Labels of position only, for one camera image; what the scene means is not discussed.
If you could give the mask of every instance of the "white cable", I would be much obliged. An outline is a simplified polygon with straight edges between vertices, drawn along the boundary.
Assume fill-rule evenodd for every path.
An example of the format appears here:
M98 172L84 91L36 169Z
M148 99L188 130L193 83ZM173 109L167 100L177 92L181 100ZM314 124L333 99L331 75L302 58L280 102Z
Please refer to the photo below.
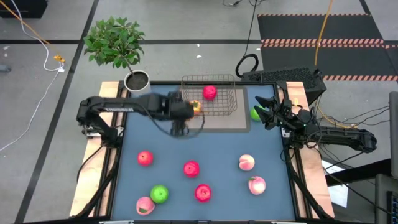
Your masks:
M12 2L12 4L14 5L15 9L16 9L17 12L18 12L19 18L21 19L22 31L24 31L24 33L25 33L26 35L28 35L29 37L38 40L38 41L43 45L43 47L45 48L45 51L47 52L47 56L45 57L45 61L44 61L44 64L43 64L44 69L46 69L46 71L49 71L49 72L54 72L54 71L57 71L59 68L63 67L63 64L62 64L62 63L60 64L60 67L59 67L59 68L55 68L55 69L48 69L48 68L45 67L45 64L47 63L47 60L49 59L49 49L47 48L47 46L46 46L39 38L34 37L34 36L28 34L28 33L25 31L24 23L22 22L21 12L19 12L19 9L18 9L18 7L17 7L17 4L15 4L14 0L11 0L11 2Z
M33 121L33 118L35 117L36 112L37 112L37 110L39 109L40 104L41 104L42 101L44 100L45 96L47 95L47 92L49 91L50 86L51 86L52 83L55 81L55 79L57 78L57 76L58 76L59 73L60 73L60 70L57 71L57 74L55 74L55 76L54 76L54 78L52 79L51 83L49 84L49 86L48 86L47 89L45 90L45 93L44 93L43 97L40 99L39 103L38 103L37 106L36 106L35 111L33 112L33 115L32 115L32 117L31 117L31 119L30 119L30 121L29 121L29 124L28 124L28 126L27 126L27 129L26 129L26 130L21 134L21 136L19 136L17 139L15 139L14 141L10 142L10 143L7 144L6 146L2 147L2 148L0 149L0 152L3 151L3 150L4 150L5 148L7 148L8 146L10 146L10 145L14 144L15 142L17 142L18 140L20 140L20 139L26 134L26 132L29 131L30 126L31 126L32 121Z

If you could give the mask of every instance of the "wire basket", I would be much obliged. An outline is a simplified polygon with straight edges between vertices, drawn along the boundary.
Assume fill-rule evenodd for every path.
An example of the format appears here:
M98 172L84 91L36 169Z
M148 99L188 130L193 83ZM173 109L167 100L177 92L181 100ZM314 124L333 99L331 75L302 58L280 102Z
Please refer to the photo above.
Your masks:
M204 99L203 88L206 85L217 87L214 100ZM238 107L232 75L185 75L182 77L181 91L184 100L197 100L201 103L205 116L228 116Z

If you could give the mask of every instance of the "peach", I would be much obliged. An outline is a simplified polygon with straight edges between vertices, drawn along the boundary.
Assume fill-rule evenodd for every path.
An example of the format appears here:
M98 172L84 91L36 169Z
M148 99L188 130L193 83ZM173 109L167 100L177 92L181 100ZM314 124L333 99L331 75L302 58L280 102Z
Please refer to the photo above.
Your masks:
M250 155L242 155L239 158L239 168L244 171L249 171L254 167L254 158Z
M266 190L266 181L262 177L251 177L248 184L250 192L254 195L262 194Z
M140 215L149 215L155 209L155 203L150 197L141 197L136 204L137 213Z

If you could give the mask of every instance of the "gray floor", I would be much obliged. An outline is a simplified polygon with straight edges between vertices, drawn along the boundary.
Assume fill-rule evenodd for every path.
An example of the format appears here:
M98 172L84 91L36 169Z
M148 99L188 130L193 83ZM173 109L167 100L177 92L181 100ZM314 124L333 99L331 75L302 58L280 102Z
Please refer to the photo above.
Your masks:
M44 17L27 22L45 39L79 39L92 2L49 0ZM398 18L394 13L398 2L367 0L367 3L382 36L386 40L398 40ZM328 1L321 0L266 0L258 7L257 12L325 13L327 7ZM363 9L358 0L336 0L332 12L362 13ZM137 20L142 31L146 33L147 40L246 39L251 13L252 6L246 0L237 8L224 7L221 0L100 0L94 21L111 15ZM0 18L0 27L0 39L29 39L21 32L19 23L14 19ZM252 39L259 39L257 20L253 25ZM56 47L68 62L67 70L60 74L51 87L26 136L0 152L1 223L12 223L15 220L76 49L76 45ZM248 52L259 54L258 47L250 45ZM245 46L187 44L145 45L143 48L146 54L136 68L146 70L153 80L179 80L183 75L234 74L234 67L244 53ZM43 70L44 57L45 51L41 45L0 45L0 63L6 63L13 68L8 74L0 73L1 146L23 132L35 104L55 75ZM56 65L52 59L49 60L48 67ZM250 67L248 62L242 67L242 71ZM68 216L76 186L76 172L86 145L86 139L80 134L80 128L75 122L78 104L82 99L98 94L102 81L120 80L125 74L125 70L114 70L110 66L98 67L95 63L89 63L88 57L81 56L26 222ZM398 90L396 82L326 82L326 85L328 91L322 97L322 110L340 119L382 107L387 104L388 93ZM384 113L370 122L385 120L387 116L388 113ZM350 160L347 164L360 166L389 157L388 127L388 123L364 127L376 135L378 149L372 154ZM340 159L356 153L343 147L329 146L328 149ZM367 191L369 197L372 197L372 190ZM356 204L368 206L365 201L350 197L349 207Z

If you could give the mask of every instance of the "yellow connector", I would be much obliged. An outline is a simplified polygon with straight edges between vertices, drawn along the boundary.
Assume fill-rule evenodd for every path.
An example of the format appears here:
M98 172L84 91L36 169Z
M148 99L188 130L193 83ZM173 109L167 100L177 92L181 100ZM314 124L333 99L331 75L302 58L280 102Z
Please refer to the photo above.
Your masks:
M54 59L58 62L65 63L65 59L61 57L61 55L54 56Z

